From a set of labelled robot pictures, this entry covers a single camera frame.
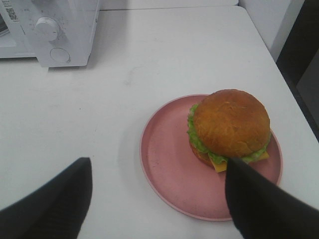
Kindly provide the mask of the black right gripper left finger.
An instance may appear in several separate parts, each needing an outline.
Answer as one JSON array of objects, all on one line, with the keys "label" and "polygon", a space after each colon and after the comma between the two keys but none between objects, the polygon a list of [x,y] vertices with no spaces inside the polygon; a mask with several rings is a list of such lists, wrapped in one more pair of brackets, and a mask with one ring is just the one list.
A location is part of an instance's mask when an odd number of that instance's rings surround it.
[{"label": "black right gripper left finger", "polygon": [[2,239],[75,239],[92,198],[92,165],[81,157],[0,212]]}]

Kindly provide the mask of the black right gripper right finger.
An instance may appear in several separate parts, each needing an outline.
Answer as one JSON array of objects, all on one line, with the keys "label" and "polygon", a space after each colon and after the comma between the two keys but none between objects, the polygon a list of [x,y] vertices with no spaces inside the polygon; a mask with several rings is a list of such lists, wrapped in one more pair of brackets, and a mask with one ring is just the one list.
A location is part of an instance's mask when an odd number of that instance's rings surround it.
[{"label": "black right gripper right finger", "polygon": [[225,195],[245,239],[317,239],[319,211],[291,196],[239,158],[228,160]]}]

